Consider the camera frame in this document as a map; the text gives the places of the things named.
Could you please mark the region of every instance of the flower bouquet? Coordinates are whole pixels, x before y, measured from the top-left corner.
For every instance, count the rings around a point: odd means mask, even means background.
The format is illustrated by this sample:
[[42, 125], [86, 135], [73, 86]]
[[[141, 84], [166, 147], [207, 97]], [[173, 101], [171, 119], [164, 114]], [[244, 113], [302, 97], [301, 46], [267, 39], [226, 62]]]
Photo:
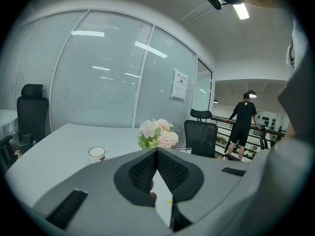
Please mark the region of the flower bouquet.
[[170, 148], [178, 143], [178, 135], [171, 131], [173, 125], [164, 119], [145, 120], [140, 125], [138, 144], [142, 149]]

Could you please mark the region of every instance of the white flower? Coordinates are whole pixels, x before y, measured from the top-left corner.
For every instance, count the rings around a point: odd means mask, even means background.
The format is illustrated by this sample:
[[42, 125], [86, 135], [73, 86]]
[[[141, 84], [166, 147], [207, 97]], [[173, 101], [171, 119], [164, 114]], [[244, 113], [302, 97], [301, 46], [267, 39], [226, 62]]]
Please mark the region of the white flower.
[[156, 121], [157, 127], [161, 128], [161, 130], [169, 131], [173, 125], [169, 123], [165, 119], [159, 119]]
[[157, 141], [159, 147], [170, 148], [178, 143], [178, 136], [174, 132], [162, 130], [161, 135]]
[[149, 137], [154, 137], [155, 135], [154, 131], [156, 128], [157, 128], [156, 124], [149, 120], [145, 120], [140, 125], [140, 130], [146, 139], [148, 139]]

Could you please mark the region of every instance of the ceiling light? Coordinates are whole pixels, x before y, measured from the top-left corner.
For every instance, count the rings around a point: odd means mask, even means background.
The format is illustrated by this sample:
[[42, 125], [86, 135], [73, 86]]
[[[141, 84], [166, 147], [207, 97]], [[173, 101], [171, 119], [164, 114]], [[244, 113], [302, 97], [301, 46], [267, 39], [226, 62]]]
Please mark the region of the ceiling light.
[[142, 49], [144, 49], [144, 50], [146, 50], [146, 49], [148, 48], [148, 51], [149, 51], [149, 52], [154, 53], [154, 54], [156, 54], [156, 55], [162, 57], [163, 59], [165, 59], [165, 58], [167, 57], [166, 54], [164, 54], [164, 53], [162, 53], [162, 52], [160, 52], [160, 51], [158, 51], [158, 50], [152, 48], [151, 46], [147, 46], [147, 45], [145, 45], [145, 44], [142, 44], [142, 43], [140, 43], [140, 42], [138, 42], [138, 41], [136, 41], [136, 42], [134, 43], [134, 45], [137, 46], [137, 47], [140, 47], [140, 48], [142, 48]]
[[133, 77], [137, 77], [137, 78], [140, 78], [140, 76], [138, 75], [134, 75], [134, 74], [130, 74], [130, 73], [125, 73], [126, 75], [130, 75], [130, 76], [133, 76]]
[[244, 3], [243, 4], [239, 4], [239, 5], [233, 5], [233, 6], [234, 6], [234, 8], [235, 8], [235, 10], [236, 10], [236, 12], [237, 12], [237, 14], [238, 14], [238, 16], [240, 17], [241, 20], [242, 19], [247, 19], [247, 18], [250, 17], [248, 12], [247, 12], [247, 10], [246, 10], [246, 7], [245, 7]]
[[105, 34], [103, 32], [90, 31], [90, 30], [75, 30], [72, 32], [72, 35], [88, 35], [88, 36], [105, 37]]
[[256, 98], [257, 97], [257, 93], [253, 90], [249, 90], [247, 93], [250, 95], [250, 98]]
[[102, 79], [113, 80], [111, 78], [101, 77]]
[[104, 68], [104, 67], [92, 66], [92, 68], [99, 69], [99, 70], [110, 71], [110, 69]]

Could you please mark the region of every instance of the white tablecloth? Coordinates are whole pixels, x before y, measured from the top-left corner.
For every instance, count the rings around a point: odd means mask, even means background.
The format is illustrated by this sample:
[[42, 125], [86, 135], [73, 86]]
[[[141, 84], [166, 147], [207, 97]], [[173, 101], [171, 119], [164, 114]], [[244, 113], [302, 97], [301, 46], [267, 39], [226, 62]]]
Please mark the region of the white tablecloth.
[[[11, 190], [30, 207], [52, 187], [90, 164], [89, 149], [108, 149], [108, 159], [141, 150], [138, 128], [110, 128], [67, 124], [18, 159], [5, 174]], [[153, 178], [156, 209], [169, 225], [173, 196], [157, 172]]]
[[14, 110], [0, 109], [0, 140], [18, 131], [18, 114]]

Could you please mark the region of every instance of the black shorts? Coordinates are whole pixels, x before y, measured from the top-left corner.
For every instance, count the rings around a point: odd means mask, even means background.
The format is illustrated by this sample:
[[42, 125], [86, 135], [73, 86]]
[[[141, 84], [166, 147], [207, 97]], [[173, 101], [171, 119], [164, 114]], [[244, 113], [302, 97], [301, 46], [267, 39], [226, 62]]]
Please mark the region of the black shorts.
[[248, 129], [235, 127], [231, 132], [231, 142], [236, 144], [240, 141], [240, 146], [245, 146], [249, 132]]

